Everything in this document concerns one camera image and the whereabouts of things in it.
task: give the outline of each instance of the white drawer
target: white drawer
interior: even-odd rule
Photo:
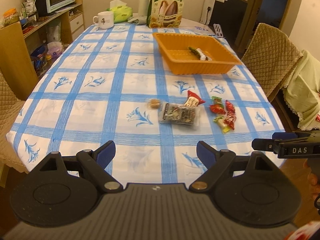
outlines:
[[[74,41],[76,38],[78,38],[79,35],[80,35],[81,33],[83,33],[83,32],[84,32],[84,26],[82,25],[78,30],[76,30],[76,31],[72,34],[72,39],[73,39],[73,41]]]
[[[73,33],[76,29],[78,29],[83,24],[83,17],[80,14],[77,18],[73,19],[70,22],[71,33]]]

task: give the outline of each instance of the chair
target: chair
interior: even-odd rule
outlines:
[[[285,33],[260,23],[242,62],[272,102],[302,56]]]
[[[0,71],[0,162],[19,172],[28,172],[6,134],[10,131],[25,101],[17,99]]]

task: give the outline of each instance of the orange tray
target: orange tray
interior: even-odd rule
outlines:
[[[161,55],[176,75],[224,74],[234,65],[241,64],[213,37],[179,33],[153,33],[153,37],[158,42]],[[212,60],[200,61],[188,47],[200,48]]]

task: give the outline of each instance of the tablecloth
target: tablecloth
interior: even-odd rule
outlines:
[[[153,32],[195,34],[190,29],[149,29],[116,24],[86,29],[39,81],[7,134],[31,171],[49,152],[75,155],[108,140],[116,156],[106,171],[118,181],[177,183],[187,186],[206,168],[196,156],[203,140],[237,155],[252,152],[254,138],[284,131],[264,92],[244,65],[227,74],[174,75],[163,61]],[[218,39],[232,53],[225,39]],[[187,90],[206,101],[199,106],[200,126],[158,122],[146,101],[159,98],[183,104]],[[236,108],[235,130],[222,134],[212,120],[211,96]],[[266,153],[280,165],[273,153]]]

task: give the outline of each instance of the black cable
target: black cable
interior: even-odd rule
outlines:
[[[207,25],[208,14],[209,14],[210,11],[211,11],[211,7],[208,6],[208,8],[207,8],[207,17],[206,17],[206,20],[205,20],[205,25]]]

